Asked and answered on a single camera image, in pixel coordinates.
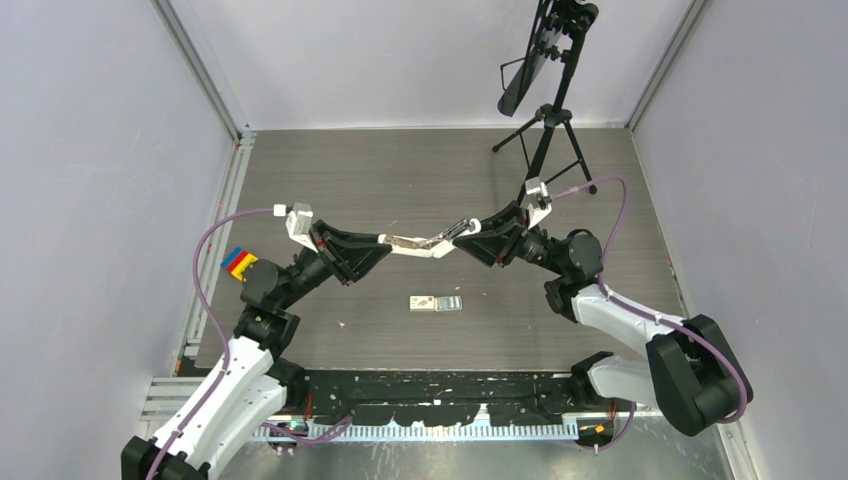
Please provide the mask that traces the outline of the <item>white stapler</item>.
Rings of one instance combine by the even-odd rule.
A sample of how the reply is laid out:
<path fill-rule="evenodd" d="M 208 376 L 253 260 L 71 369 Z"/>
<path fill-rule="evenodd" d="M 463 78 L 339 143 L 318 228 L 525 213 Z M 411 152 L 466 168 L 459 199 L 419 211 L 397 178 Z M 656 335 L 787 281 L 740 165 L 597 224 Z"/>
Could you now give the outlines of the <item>white stapler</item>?
<path fill-rule="evenodd" d="M 380 234 L 378 242 L 391 247 L 391 254 L 416 258 L 440 259 L 455 249 L 454 241 L 482 230 L 477 218 L 463 218 L 434 237 L 405 237 Z"/>

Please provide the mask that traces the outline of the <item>white staple box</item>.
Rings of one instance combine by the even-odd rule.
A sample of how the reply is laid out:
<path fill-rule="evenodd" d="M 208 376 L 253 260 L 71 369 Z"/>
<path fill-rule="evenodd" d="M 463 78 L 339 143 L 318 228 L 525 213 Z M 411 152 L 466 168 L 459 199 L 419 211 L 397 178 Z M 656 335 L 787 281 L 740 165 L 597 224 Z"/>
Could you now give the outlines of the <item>white staple box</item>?
<path fill-rule="evenodd" d="M 433 296 L 410 296 L 409 310 L 412 312 L 430 312 L 437 308 L 436 298 Z"/>

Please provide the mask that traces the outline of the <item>staple box tray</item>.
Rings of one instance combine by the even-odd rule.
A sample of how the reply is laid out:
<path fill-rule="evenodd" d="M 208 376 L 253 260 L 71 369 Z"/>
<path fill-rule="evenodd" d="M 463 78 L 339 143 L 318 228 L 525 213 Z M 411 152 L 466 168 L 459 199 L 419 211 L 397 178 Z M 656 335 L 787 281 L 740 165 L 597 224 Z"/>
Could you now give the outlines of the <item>staple box tray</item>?
<path fill-rule="evenodd" d="M 462 308 L 463 302 L 460 296 L 444 296 L 435 298 L 436 312 L 460 311 Z"/>

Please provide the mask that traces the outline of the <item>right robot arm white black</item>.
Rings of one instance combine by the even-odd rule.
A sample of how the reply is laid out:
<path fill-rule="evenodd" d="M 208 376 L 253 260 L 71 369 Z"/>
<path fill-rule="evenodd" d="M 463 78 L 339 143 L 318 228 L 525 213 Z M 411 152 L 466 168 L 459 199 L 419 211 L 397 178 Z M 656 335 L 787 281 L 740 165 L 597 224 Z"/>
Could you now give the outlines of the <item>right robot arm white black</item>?
<path fill-rule="evenodd" d="M 744 415 L 754 391 L 714 319 L 668 315 L 618 294 L 602 278 L 603 248 L 591 231 L 556 238 L 537 226 L 541 218 L 537 209 L 510 203 L 450 242 L 488 267 L 520 259 L 552 272 L 544 290 L 554 313 L 639 355 L 629 361 L 602 353 L 580 364 L 582 376 L 570 385 L 577 406 L 591 411 L 609 398 L 636 402 L 659 410 L 687 436 Z"/>

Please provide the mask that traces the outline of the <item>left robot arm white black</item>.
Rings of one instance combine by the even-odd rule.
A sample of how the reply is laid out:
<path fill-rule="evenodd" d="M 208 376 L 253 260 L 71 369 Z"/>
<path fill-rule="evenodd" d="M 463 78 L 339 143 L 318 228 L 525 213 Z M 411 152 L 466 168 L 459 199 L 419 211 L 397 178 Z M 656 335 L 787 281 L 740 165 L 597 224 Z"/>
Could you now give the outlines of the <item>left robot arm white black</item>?
<path fill-rule="evenodd" d="M 186 403 L 150 438 L 131 438 L 120 456 L 123 479 L 217 479 L 249 436 L 272 414 L 306 402 L 303 367 L 283 358 L 300 319 L 294 303 L 324 281 L 349 285 L 392 248 L 374 234 L 314 224 L 288 266 L 267 259 L 242 273 L 245 307 L 221 358 Z"/>

